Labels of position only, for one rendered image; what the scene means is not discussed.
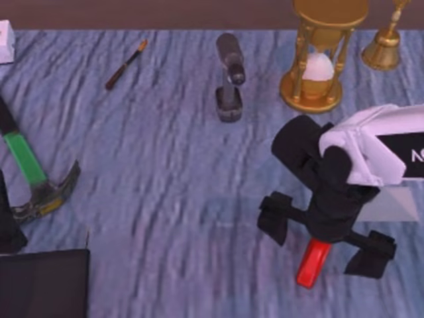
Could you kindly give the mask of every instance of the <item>golden hourglass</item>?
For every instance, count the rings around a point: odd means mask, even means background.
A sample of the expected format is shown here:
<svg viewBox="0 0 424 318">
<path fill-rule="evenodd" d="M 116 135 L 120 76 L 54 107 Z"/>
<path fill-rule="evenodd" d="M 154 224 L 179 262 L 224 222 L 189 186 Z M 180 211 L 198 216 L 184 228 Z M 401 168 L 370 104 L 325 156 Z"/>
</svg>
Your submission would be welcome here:
<svg viewBox="0 0 424 318">
<path fill-rule="evenodd" d="M 300 25 L 293 65 L 281 80 L 280 93 L 298 111 L 324 113 L 342 98 L 339 76 L 348 42 L 368 14 L 368 1 L 293 0 L 293 6 Z"/>
<path fill-rule="evenodd" d="M 388 28 L 379 30 L 373 41 L 362 52 L 362 61 L 370 68 L 378 71 L 390 71 L 400 62 L 400 35 L 395 29 L 403 8 L 411 0 L 394 0 L 395 11 Z"/>
</svg>

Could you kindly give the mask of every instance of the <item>green grip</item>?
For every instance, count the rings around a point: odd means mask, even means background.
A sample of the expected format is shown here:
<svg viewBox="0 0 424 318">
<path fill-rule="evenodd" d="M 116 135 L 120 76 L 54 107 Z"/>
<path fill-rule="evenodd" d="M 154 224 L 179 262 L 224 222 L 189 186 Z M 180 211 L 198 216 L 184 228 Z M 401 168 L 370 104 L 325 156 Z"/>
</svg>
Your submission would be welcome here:
<svg viewBox="0 0 424 318">
<path fill-rule="evenodd" d="M 45 182 L 47 180 L 46 174 L 35 158 L 24 136 L 18 132 L 10 132 L 3 136 L 3 138 L 12 155 L 15 157 L 26 181 L 31 186 Z"/>
</svg>

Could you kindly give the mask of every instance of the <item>table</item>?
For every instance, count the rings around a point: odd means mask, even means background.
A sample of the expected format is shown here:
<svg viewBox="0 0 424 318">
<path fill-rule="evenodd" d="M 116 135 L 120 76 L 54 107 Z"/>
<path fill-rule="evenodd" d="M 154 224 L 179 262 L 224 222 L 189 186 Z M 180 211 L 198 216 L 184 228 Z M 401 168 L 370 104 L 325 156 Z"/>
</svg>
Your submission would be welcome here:
<svg viewBox="0 0 424 318">
<path fill-rule="evenodd" d="M 90 318 L 409 317 L 424 312 L 424 228 L 362 223 L 393 235 L 398 252 L 380 281 L 342 275 L 354 250 L 335 246 L 315 288 L 295 285 L 309 236 L 290 224 L 279 248 L 256 228 L 258 204 L 278 190 L 305 207 L 302 185 L 270 153 L 297 115 L 278 95 L 293 60 L 295 32 L 238 31 L 247 82 L 244 114 L 220 123 L 221 71 L 215 31 L 21 31 L 17 59 L 0 87 L 23 134 L 55 181 L 74 159 L 82 168 L 70 202 L 23 227 L 25 252 L 92 251 Z M 424 102 L 424 32 L 402 34 L 403 64 L 369 70 L 358 55 L 374 36 L 350 42 L 337 123 L 359 109 Z M 106 92 L 108 77 L 142 39 L 149 45 Z M 11 201 L 28 199 L 4 143 L 0 165 Z M 423 185 L 411 184 L 423 216 Z"/>
</svg>

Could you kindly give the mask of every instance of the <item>hammer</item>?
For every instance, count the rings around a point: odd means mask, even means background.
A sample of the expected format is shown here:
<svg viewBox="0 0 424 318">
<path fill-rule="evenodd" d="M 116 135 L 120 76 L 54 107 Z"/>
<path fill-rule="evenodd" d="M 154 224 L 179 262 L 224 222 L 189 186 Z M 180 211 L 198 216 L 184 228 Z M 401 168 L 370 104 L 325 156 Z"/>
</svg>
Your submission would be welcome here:
<svg viewBox="0 0 424 318">
<path fill-rule="evenodd" d="M 46 176 L 27 140 L 20 133 L 8 106 L 0 96 L 0 133 L 12 152 L 31 190 L 30 201 L 20 207 L 12 207 L 13 217 L 22 224 L 58 209 L 71 196 L 81 170 L 74 162 L 65 180 L 54 185 Z"/>
</svg>

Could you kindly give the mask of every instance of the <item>red handle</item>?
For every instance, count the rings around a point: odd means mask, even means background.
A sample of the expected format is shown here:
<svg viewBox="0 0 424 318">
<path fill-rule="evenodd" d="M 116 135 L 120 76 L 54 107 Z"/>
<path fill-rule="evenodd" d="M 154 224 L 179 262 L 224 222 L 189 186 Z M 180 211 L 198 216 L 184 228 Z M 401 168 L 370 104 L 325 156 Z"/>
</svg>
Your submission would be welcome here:
<svg viewBox="0 0 424 318">
<path fill-rule="evenodd" d="M 297 271 L 296 281 L 299 285 L 306 288 L 313 287 L 324 266 L 325 259 L 330 253 L 330 249 L 331 244 L 311 238 Z"/>
</svg>

